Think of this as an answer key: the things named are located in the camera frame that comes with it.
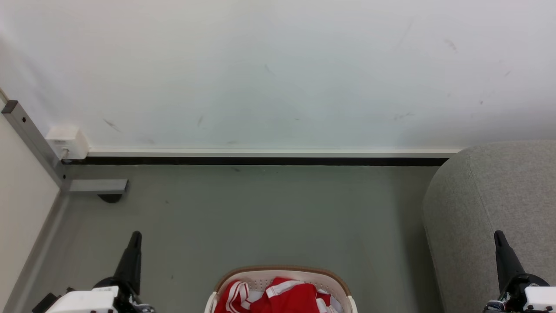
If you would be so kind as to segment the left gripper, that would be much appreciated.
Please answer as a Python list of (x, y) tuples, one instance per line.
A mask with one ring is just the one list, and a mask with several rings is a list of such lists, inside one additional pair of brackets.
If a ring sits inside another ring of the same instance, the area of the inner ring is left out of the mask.
[(91, 290), (48, 295), (44, 313), (154, 313), (155, 308), (139, 299), (141, 287), (142, 234), (132, 233), (115, 271)]

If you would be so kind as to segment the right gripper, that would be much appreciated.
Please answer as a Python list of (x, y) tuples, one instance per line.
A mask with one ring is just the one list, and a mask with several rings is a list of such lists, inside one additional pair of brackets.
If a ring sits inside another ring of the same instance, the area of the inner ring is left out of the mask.
[(536, 275), (525, 274), (516, 252), (502, 230), (494, 232), (500, 295), (484, 307), (485, 313), (554, 313), (556, 287)]

